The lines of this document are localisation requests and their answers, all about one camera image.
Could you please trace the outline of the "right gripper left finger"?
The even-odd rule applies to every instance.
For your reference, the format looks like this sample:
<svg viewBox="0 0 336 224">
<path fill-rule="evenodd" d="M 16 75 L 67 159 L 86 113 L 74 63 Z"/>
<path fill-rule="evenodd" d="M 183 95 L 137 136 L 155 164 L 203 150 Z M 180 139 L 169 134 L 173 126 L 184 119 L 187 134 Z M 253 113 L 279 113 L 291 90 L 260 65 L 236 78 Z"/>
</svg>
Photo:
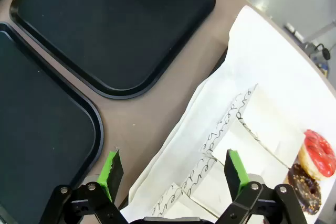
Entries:
<svg viewBox="0 0 336 224">
<path fill-rule="evenodd" d="M 81 223 L 94 215 L 99 223 L 127 223 L 114 201 L 123 176 L 119 151 L 110 152 L 97 181 L 76 189 L 59 185 L 53 190 L 40 223 Z"/>
</svg>

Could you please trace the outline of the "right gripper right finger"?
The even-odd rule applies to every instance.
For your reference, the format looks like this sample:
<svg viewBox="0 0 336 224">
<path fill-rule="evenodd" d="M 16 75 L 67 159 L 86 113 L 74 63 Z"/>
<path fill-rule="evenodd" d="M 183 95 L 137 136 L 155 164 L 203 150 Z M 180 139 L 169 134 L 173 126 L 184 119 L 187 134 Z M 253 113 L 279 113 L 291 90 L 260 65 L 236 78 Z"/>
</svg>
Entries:
<svg viewBox="0 0 336 224">
<path fill-rule="evenodd" d="M 247 223 L 251 216 L 262 216 L 266 223 L 306 223 L 306 218 L 289 184 L 273 189 L 249 179 L 237 151 L 228 149 L 224 174 L 233 202 L 217 223 Z"/>
</svg>

